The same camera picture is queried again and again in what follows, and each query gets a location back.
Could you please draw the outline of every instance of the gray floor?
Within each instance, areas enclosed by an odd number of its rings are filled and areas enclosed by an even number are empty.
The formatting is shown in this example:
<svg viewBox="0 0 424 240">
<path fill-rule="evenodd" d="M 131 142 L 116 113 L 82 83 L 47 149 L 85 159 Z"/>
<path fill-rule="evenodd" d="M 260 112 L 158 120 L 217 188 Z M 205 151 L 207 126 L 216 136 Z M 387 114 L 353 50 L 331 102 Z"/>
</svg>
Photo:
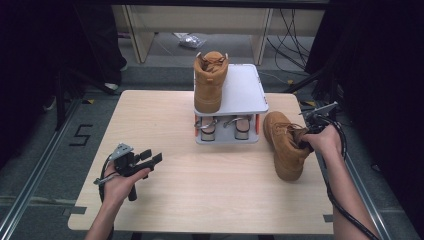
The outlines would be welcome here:
<svg viewBox="0 0 424 240">
<path fill-rule="evenodd" d="M 120 46 L 123 55 L 128 60 L 129 69 L 123 72 L 123 84 L 120 90 L 137 89 L 140 82 L 140 71 L 156 68 L 185 68 L 191 72 L 193 57 L 197 52 L 207 53 L 212 50 L 227 52 L 231 63 L 253 64 L 249 36 L 242 35 L 208 35 L 192 34 L 206 40 L 199 49 L 187 49 L 178 45 L 178 38 L 172 33 L 159 33 L 150 49 L 147 60 L 143 64 L 135 61 L 135 55 L 128 39 L 120 39 Z M 271 42 L 278 45 L 278 38 L 270 37 Z M 299 38 L 306 49 L 310 49 L 313 38 Z M 291 57 L 297 59 L 299 55 L 284 50 Z M 288 80 L 299 81 L 302 76 L 296 74 L 283 73 L 279 70 L 283 68 L 287 71 L 299 73 L 301 69 L 291 62 L 278 57 L 275 60 L 275 51 L 268 44 L 264 52 L 264 60 L 261 66 L 257 66 L 258 73 L 264 85 L 273 86 L 266 92 L 278 92 L 288 87 Z M 152 82 L 142 82 L 141 85 L 153 85 Z M 311 86 L 299 90 L 296 95 L 300 101 L 310 101 Z M 53 153 L 53 157 L 48 164 L 48 168 L 43 178 L 32 194 L 32 200 L 26 207 L 23 215 L 11 239 L 81 239 L 84 237 L 83 231 L 72 231 L 67 227 L 68 211 L 72 209 L 78 197 L 79 190 L 84 178 L 91 166 L 103 133 L 107 127 L 110 116 L 116 106 L 119 96 L 109 96 L 103 92 L 88 87 L 85 99 L 94 100 L 94 103 L 81 104 L 76 110 L 75 116 L 70 119 L 70 124 L 66 129 L 63 139 L 58 143 Z M 363 186 L 364 197 L 369 199 L 370 208 L 376 210 L 375 217 L 381 219 L 382 225 L 386 229 L 387 239 L 419 239 L 401 206 L 392 194 L 382 175 L 370 168 L 370 159 L 365 146 L 359 138 L 355 126 L 350 122 L 349 117 L 343 112 L 338 114 L 338 120 L 343 124 L 343 129 L 348 140 L 348 151 L 350 162 L 354 166 L 353 175 L 359 176 L 359 183 Z M 89 124 L 90 127 L 81 128 L 80 133 L 87 131 L 90 134 L 90 141 L 79 148 L 71 147 L 72 143 L 78 143 L 82 139 L 75 138 L 74 134 L 82 124 Z M 16 156 L 0 172 L 0 216 L 3 219 L 11 208 L 14 199 L 21 193 L 27 183 L 29 175 L 37 166 L 44 150 L 49 145 L 50 139 L 55 135 L 56 115 L 55 111 L 49 111 L 39 120 L 37 127 L 31 133 L 32 137 L 23 148 L 22 154 Z M 114 239 L 130 239 L 131 233 L 118 232 Z M 191 239 L 189 234 L 143 234 L 144 240 L 150 239 Z M 212 239 L 234 239 L 249 240 L 257 239 L 252 235 L 226 235 L 214 234 Z M 282 235 L 275 236 L 275 239 L 332 239 L 332 236 L 322 235 Z"/>
</svg>

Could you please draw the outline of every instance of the human hand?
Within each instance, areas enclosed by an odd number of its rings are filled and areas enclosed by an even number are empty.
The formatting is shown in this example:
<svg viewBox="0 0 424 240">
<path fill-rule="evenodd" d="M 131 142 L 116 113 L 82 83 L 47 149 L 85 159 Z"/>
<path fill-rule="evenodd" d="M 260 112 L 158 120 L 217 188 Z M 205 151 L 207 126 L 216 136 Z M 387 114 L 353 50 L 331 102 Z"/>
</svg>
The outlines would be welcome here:
<svg viewBox="0 0 424 240">
<path fill-rule="evenodd" d="M 105 176 L 113 174 L 113 172 L 115 172 L 115 163 L 110 162 L 106 168 Z M 149 172 L 149 168 L 144 168 L 129 177 L 123 177 L 115 173 L 117 176 L 105 183 L 103 203 L 121 206 L 125 198 L 127 198 L 128 194 L 131 192 L 134 184 L 138 180 L 145 178 Z"/>
</svg>

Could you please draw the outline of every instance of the boot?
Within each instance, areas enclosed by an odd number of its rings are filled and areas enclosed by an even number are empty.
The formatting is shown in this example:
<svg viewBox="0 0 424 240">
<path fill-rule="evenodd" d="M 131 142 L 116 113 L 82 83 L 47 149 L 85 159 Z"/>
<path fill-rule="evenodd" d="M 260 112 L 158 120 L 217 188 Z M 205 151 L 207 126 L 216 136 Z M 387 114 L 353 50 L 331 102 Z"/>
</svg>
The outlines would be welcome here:
<svg viewBox="0 0 424 240">
<path fill-rule="evenodd" d="M 199 52 L 194 60 L 196 87 L 194 107 L 201 113 L 214 113 L 221 107 L 222 85 L 228 71 L 228 55 L 209 52 L 204 57 Z"/>
<path fill-rule="evenodd" d="M 311 149 L 299 147 L 302 136 L 308 131 L 290 120 L 281 112 L 270 112 L 265 116 L 264 135 L 274 147 L 274 165 L 279 178 L 285 181 L 299 179 L 303 163 Z"/>
</svg>

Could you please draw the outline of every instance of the wire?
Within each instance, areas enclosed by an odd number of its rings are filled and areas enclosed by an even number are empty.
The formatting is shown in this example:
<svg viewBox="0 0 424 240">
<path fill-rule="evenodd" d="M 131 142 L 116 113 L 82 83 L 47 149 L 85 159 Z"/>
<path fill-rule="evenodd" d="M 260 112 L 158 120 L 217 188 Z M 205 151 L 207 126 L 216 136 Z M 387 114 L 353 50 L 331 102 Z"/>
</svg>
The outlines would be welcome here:
<svg viewBox="0 0 424 240">
<path fill-rule="evenodd" d="M 299 56 L 300 56 L 300 59 L 301 59 L 301 60 L 302 60 L 302 62 L 303 62 L 303 64 L 304 64 L 304 65 L 306 65 L 306 60 L 305 60 L 305 59 L 304 59 L 304 57 L 303 57 L 303 56 L 306 56 L 306 55 L 302 53 L 302 51 L 300 50 L 299 46 L 300 46 L 301 48 L 303 48 L 304 50 L 306 50 L 306 48 L 305 48 L 305 47 L 303 47 L 303 46 L 302 46 L 302 44 L 301 44 L 301 43 L 299 42 L 299 40 L 297 39 L 296 24 L 295 24 L 295 13 L 296 13 L 296 10 L 295 10 L 295 9 L 292 9 L 292 20 L 291 20 L 291 22 L 290 22 L 290 25 L 288 25 L 288 24 L 287 24 L 287 21 L 286 21 L 286 19 L 285 19 L 285 17 L 284 17 L 283 11 L 282 11 L 282 9 L 280 9 L 281 17 L 282 17 L 282 19 L 283 19 L 283 21 L 284 21 L 284 25 L 286 26 L 286 29 L 287 29 L 286 35 L 284 36 L 284 39 L 283 39 L 283 41 L 282 41 L 282 42 L 284 42 L 284 40 L 286 39 L 287 35 L 289 35 L 289 36 L 290 36 L 290 38 L 292 39 L 293 43 L 295 44 L 295 47 L 296 47 L 297 51 L 296 51 L 296 50 L 293 50 L 293 49 L 291 49 L 291 48 L 289 48 L 289 47 L 287 47 L 284 43 L 283 43 L 283 45 L 284 45 L 287 49 L 289 49 L 289 50 L 291 50 L 291 51 L 293 51 L 293 52 L 298 53 L 298 54 L 299 54 Z M 294 37 L 293 37 L 293 35 L 291 34 L 291 28 L 292 28 L 292 26 L 293 26 L 293 33 L 294 33 Z"/>
</svg>

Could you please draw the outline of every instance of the boot laces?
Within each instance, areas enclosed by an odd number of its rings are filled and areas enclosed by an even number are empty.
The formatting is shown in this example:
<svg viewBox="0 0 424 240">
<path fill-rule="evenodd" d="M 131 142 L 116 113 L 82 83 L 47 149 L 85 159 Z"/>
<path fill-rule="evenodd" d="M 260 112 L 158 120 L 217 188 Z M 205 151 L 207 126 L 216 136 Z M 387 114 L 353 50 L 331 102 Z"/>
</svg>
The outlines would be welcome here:
<svg viewBox="0 0 424 240">
<path fill-rule="evenodd" d="M 225 57 L 220 57 L 220 58 L 212 58 L 212 59 L 205 59 L 203 58 L 204 62 L 205 62 L 205 69 L 204 71 L 206 72 L 211 72 L 214 73 L 216 71 L 218 71 L 221 66 L 222 63 L 225 60 Z"/>
</svg>

